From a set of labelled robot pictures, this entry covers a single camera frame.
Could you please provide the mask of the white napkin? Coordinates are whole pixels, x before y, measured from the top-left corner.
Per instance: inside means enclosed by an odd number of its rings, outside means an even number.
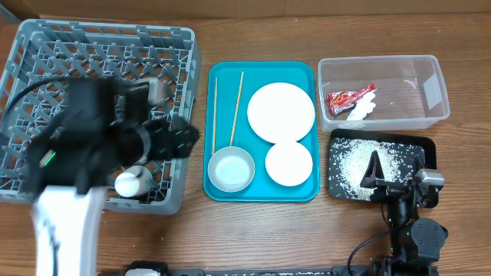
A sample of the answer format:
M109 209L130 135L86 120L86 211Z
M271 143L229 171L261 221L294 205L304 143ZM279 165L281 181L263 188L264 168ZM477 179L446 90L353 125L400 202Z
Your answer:
M354 109L348 115L347 120L363 120L376 107L376 103L373 102L375 97L375 92L365 94L356 103Z

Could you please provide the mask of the small white bowl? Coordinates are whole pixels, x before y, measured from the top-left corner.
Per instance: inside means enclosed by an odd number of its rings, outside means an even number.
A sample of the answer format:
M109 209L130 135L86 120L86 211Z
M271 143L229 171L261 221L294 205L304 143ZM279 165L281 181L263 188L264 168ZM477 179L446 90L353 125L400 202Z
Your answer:
M275 144L266 154L265 168L270 178L281 186L299 186L312 173L313 159L298 142Z

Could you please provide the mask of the red snack wrapper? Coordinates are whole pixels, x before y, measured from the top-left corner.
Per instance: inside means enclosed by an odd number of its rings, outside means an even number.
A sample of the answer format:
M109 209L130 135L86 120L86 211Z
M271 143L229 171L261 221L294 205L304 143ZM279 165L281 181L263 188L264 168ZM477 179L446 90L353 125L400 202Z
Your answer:
M344 90L327 95L326 103L332 115L337 116L341 112L354 107L365 95L375 92L377 88L374 83L360 90Z

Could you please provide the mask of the white paper cup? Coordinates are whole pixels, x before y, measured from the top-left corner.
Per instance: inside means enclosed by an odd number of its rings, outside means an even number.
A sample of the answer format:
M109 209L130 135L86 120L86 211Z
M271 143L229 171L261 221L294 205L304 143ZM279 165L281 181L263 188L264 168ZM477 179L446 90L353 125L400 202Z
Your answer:
M148 168L131 166L117 176L114 188L118 195L125 198L142 196L151 189L150 179L152 179L152 174Z

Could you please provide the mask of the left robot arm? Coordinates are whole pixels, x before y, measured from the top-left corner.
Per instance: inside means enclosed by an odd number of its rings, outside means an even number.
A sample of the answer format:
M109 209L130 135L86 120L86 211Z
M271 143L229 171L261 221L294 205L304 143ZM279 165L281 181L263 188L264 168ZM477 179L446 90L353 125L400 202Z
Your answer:
M28 146L36 274L93 275L110 174L119 166L186 158L199 139L183 118L150 118L149 81L68 79L68 106Z

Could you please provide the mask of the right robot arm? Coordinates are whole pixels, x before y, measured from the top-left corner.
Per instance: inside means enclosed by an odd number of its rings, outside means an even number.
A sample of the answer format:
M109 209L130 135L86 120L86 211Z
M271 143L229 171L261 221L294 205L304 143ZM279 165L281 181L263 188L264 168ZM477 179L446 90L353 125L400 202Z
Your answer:
M365 275L438 274L433 263L440 259L448 231L433 219L421 218L417 209L438 204L444 177L435 169L427 169L419 156L414 157L414 162L418 168L414 176L405 183L390 182L384 178L377 152L371 154L361 187L373 189L370 200L387 208L384 219L388 230L362 242L354 252L389 235L391 255L372 261Z

